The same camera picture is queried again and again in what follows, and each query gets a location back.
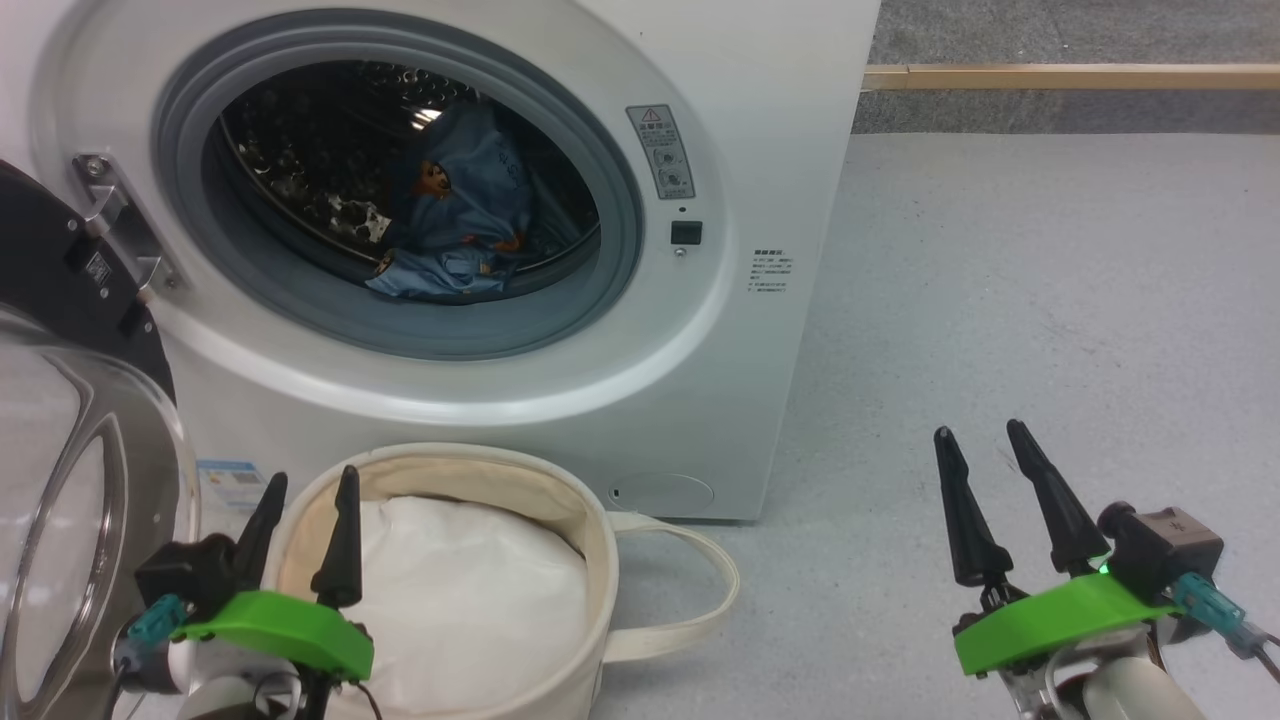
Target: metal hinge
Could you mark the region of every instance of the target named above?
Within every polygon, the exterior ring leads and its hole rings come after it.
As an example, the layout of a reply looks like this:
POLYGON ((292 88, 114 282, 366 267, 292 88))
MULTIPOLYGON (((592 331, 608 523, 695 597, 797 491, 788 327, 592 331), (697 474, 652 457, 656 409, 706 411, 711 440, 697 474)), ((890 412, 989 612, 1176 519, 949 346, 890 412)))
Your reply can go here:
POLYGON ((165 259, 160 238, 133 204, 111 158, 104 154, 77 155, 72 168, 93 201, 93 209, 84 218, 86 232, 111 245, 140 291, 152 287, 154 282, 170 290, 178 287, 182 278, 165 259))

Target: washing machine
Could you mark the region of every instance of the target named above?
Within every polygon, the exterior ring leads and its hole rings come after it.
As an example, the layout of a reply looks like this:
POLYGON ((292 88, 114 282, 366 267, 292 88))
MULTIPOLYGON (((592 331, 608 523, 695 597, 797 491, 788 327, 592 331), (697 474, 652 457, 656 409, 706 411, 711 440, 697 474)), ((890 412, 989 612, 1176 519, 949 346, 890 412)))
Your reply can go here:
POLYGON ((750 519, 877 5, 24 3, 0 154, 128 263, 202 473, 472 442, 750 519), (515 138, 544 240, 502 291, 374 292, 385 158, 458 102, 515 138))

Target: blue clothing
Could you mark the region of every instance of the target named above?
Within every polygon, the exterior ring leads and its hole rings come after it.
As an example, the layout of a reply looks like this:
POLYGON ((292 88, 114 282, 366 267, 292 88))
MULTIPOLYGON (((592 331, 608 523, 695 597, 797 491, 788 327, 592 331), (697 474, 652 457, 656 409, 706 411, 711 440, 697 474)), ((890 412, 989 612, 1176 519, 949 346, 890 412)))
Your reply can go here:
POLYGON ((529 255, 534 193, 493 106, 451 106, 392 163, 388 177, 389 251, 365 284, 393 297, 502 291, 529 255))

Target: basket handle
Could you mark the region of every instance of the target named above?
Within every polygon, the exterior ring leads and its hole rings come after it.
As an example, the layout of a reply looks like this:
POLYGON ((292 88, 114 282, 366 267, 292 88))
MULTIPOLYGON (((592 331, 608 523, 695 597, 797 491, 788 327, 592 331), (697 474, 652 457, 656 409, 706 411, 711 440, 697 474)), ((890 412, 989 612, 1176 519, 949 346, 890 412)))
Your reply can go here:
POLYGON ((712 610, 701 618, 672 623, 669 625, 654 625, 652 628, 631 628, 626 630, 613 630, 604 641, 604 662, 630 662, 632 660, 648 660, 672 652, 692 647, 714 633, 728 616, 728 609, 737 600, 742 578, 737 573, 733 559, 724 552, 724 548, 716 544, 707 536, 695 533, 687 528, 680 528, 654 520, 648 515, 636 512, 609 512, 609 523, 613 525, 616 536, 631 533, 667 533, 675 536, 700 552, 703 557, 710 560, 712 565, 719 570, 728 593, 719 607, 712 610))

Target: gray floor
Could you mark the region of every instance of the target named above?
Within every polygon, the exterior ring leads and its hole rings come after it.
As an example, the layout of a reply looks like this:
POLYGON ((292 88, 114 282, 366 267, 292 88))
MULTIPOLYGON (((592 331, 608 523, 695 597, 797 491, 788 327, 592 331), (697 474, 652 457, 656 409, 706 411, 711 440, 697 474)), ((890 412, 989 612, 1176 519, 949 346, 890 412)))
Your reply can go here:
MULTIPOLYGON (((1094 511, 1179 505, 1219 580, 1280 628, 1280 138, 855 137, 764 518, 707 532, 745 589, 723 635, 611 667, 593 720, 1015 717, 961 676, 931 433, 950 424, 1014 582, 1057 582, 1004 421, 1094 511)), ((714 602, 678 546, 627 542, 618 623, 714 602)), ((1277 688, 1215 638, 1169 651, 1210 717, 1277 688)))
MULTIPOLYGON (((870 63, 1276 63, 1275 0, 883 0, 870 63)), ((876 92, 854 131, 1280 132, 1276 92, 876 92)))

